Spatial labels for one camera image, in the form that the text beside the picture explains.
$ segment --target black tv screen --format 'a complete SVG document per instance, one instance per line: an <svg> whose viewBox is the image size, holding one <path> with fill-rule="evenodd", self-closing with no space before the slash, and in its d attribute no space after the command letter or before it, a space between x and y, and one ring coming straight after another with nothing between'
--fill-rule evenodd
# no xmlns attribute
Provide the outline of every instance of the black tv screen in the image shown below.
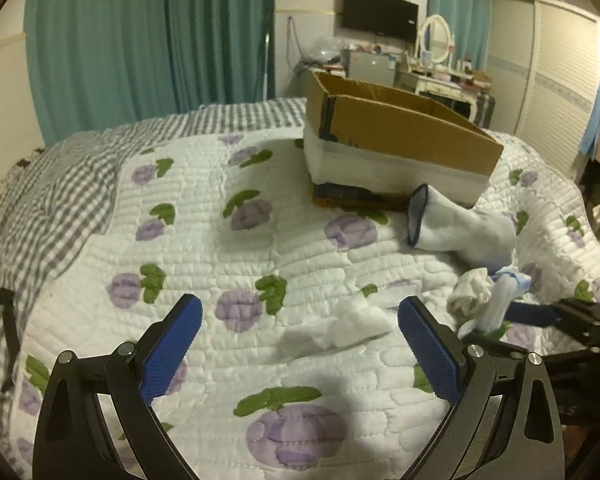
<svg viewBox="0 0 600 480"><path fill-rule="evenodd" d="M413 43L418 6L406 0L343 0L343 28L353 28Z"/></svg>

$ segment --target white quilted bedspread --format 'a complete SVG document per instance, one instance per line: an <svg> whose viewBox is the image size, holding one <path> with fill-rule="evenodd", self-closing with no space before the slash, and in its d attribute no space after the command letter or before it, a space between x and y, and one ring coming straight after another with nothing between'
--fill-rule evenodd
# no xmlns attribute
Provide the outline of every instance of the white quilted bedspread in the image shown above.
<svg viewBox="0 0 600 480"><path fill-rule="evenodd" d="M410 280L451 326L446 297L466 270L453 255L408 250L398 213L355 215L309 201L298 128L173 140L126 165L106 234L93 235L32 312L16 369L11 441L30 472L47 371L67 348L111 352L138 339L184 292L204 321L158 418L202 479L397 479L448 405L414 388L400 332L286 362L286 327L329 316L341 298ZM573 184L522 142L506 148L477 204L512 216L517 263L539 301L600 300L600 245ZM544 352L559 333L512 326ZM282 386L274 402L234 409ZM103 407L125 465L138 474L112 406Z"/></svg>

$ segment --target white sliding wardrobe door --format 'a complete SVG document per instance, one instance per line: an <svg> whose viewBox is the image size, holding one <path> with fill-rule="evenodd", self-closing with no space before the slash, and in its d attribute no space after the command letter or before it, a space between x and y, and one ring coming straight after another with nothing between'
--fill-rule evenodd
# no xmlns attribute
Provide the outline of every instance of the white sliding wardrobe door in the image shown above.
<svg viewBox="0 0 600 480"><path fill-rule="evenodd" d="M534 43L534 4L491 0L486 70L496 99L490 129L515 134L526 93Z"/></svg>
<svg viewBox="0 0 600 480"><path fill-rule="evenodd" d="M516 135L568 178L600 83L600 22L536 2L536 41Z"/></svg>

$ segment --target teal curtain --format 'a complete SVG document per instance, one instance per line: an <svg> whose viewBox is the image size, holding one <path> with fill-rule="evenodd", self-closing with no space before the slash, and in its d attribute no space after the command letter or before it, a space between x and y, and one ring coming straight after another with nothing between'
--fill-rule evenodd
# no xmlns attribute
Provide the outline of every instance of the teal curtain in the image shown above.
<svg viewBox="0 0 600 480"><path fill-rule="evenodd" d="M201 104L266 97L264 37L273 35L273 5L27 0L29 82L45 143ZM271 55L269 67L272 77Z"/></svg>
<svg viewBox="0 0 600 480"><path fill-rule="evenodd" d="M167 0L179 110L255 102L274 95L274 0ZM268 96L262 95L270 33Z"/></svg>
<svg viewBox="0 0 600 480"><path fill-rule="evenodd" d="M491 0L429 0L428 15L440 14L456 35L456 60L469 56L474 68L486 60Z"/></svg>

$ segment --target open cardboard box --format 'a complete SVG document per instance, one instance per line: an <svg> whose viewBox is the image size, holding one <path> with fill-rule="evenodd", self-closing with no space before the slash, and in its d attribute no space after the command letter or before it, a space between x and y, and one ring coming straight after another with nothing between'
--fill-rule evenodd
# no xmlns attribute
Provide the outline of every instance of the open cardboard box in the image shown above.
<svg viewBox="0 0 600 480"><path fill-rule="evenodd" d="M502 145L433 99L315 73L304 153L315 203L404 210L420 184L473 206Z"/></svg>

